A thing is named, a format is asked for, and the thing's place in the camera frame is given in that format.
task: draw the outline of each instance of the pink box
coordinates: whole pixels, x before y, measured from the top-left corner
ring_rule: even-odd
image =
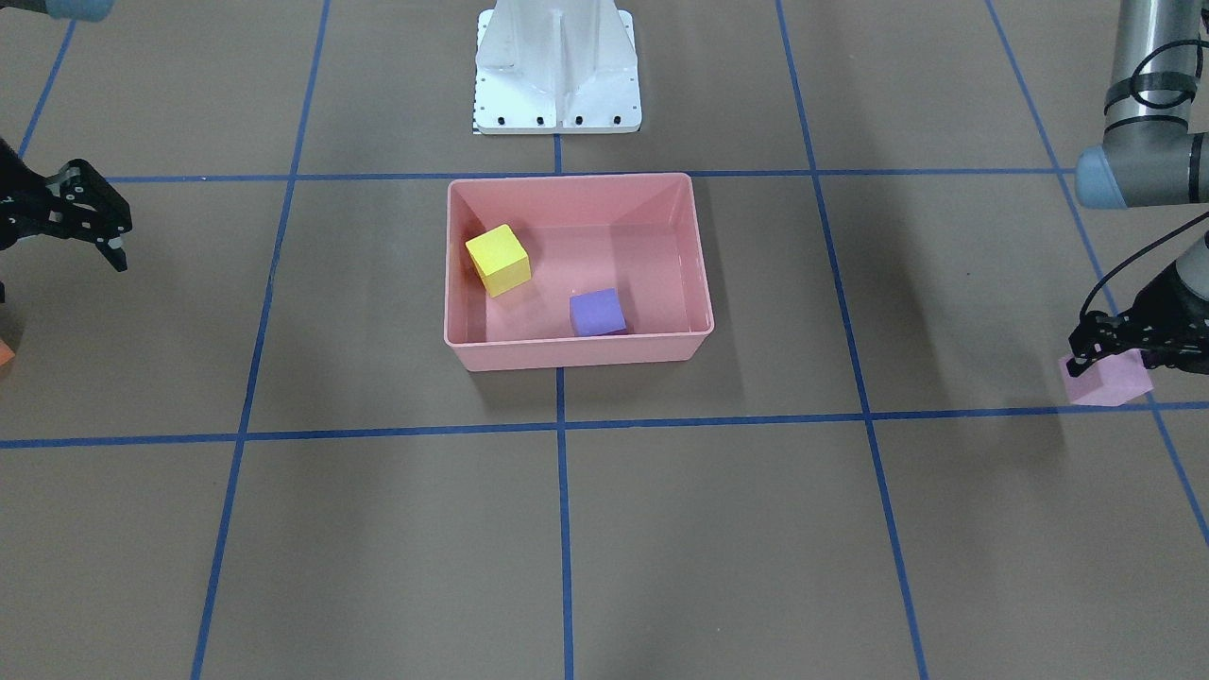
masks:
[[[533,280],[492,299],[463,244],[501,224]],[[577,338],[571,296],[604,288],[617,288],[630,333]],[[687,174],[450,184],[445,342],[468,370],[686,361],[712,330]]]

